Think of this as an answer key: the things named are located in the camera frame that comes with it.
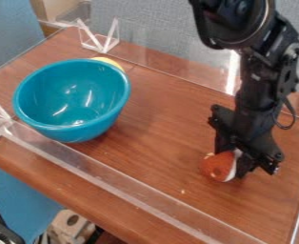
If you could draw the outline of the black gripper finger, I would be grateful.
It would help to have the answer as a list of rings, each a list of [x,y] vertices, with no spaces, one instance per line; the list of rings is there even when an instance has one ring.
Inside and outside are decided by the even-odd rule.
[[[257,156],[251,152],[244,152],[236,159],[236,173],[237,178],[243,178],[247,173],[252,172],[259,166]]]
[[[221,153],[235,150],[233,133],[223,130],[216,131],[215,152]]]

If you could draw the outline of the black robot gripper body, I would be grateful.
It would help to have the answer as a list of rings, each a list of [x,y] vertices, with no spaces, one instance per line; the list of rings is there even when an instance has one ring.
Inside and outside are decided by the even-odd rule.
[[[231,110],[215,104],[208,124],[217,130],[233,133],[235,148],[257,156],[259,166],[268,174],[275,174],[286,155],[273,139],[272,129],[283,104],[263,111],[253,111],[240,105]]]

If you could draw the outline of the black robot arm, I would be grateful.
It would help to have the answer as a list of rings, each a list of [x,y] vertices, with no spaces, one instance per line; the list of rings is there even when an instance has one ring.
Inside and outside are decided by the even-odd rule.
[[[296,92],[299,32],[276,11],[275,0],[189,0],[203,43],[240,55],[241,85],[235,108],[211,107],[208,124],[216,131],[215,153],[204,158],[203,174],[219,182],[261,168],[272,174],[286,156],[272,129],[287,99]]]

